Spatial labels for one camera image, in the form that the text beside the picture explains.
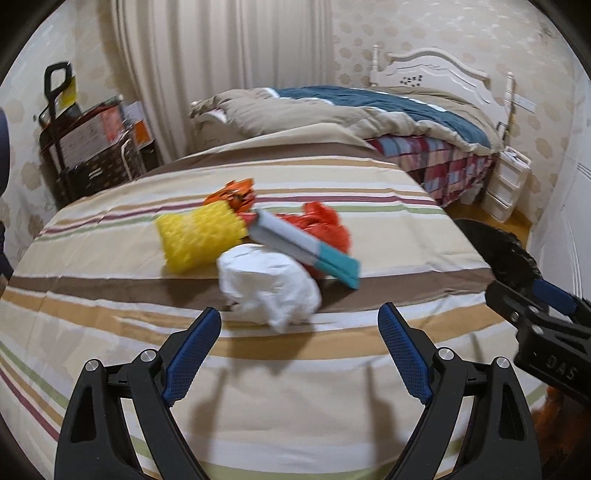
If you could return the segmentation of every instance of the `patterned wallpaper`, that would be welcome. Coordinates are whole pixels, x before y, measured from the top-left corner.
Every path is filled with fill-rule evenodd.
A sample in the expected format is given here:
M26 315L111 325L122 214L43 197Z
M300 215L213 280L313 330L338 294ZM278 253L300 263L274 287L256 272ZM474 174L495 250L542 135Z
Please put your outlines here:
M33 34L0 86L12 153L0 219L7 227L5 252L13 267L56 212L40 169L41 128L33 119L47 105L43 94L47 65L62 60L73 63L83 109L117 93L129 102L137 99L119 60L109 4L106 0L66 0Z
M537 104L517 107L510 145L532 159L518 209L536 223L568 147L574 108L574 54L548 18L527 0L335 0L338 85L369 82L372 46L385 54L439 47L491 76L501 101L506 73L516 92Z

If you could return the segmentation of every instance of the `white headboard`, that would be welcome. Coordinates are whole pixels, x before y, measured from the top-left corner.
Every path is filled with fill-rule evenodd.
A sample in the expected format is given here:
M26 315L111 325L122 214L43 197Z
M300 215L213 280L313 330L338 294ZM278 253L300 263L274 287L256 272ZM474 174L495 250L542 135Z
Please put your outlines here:
M509 125L513 108L513 74L507 74L503 105L499 105L485 82L486 72L465 65L439 48L419 48L406 54L388 53L391 64L378 71L379 47L374 45L374 57L369 77L371 86L422 86L450 92L476 105L491 119L501 138Z

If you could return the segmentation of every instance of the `yellow sponge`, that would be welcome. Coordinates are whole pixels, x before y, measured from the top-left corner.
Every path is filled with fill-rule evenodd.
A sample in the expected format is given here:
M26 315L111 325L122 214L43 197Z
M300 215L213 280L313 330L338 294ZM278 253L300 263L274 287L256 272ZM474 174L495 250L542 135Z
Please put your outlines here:
M168 213L156 219L166 265L172 273L213 263L246 237L246 223L227 201L210 203L189 213Z

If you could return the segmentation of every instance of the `white drawer unit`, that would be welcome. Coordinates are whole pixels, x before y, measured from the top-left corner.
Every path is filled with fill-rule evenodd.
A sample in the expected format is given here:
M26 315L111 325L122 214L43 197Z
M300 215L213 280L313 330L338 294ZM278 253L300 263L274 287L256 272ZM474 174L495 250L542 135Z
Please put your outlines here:
M519 200L530 174L531 160L511 147L499 155L482 208L500 222L506 222Z
M493 194L507 205L515 205L521 194L522 188L512 184L505 177L494 172L488 184L487 192Z
M500 222L505 223L513 213L515 206L507 205L494 195L486 192L482 200L482 208Z
M531 170L531 160L511 147L499 155L495 173L521 189Z

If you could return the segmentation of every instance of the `white door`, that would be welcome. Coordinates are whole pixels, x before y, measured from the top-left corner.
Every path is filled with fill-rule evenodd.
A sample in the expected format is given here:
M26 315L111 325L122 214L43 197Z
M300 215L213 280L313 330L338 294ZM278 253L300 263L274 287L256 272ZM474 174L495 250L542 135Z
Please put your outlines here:
M591 81L580 69L569 148L530 253L546 280L591 297Z

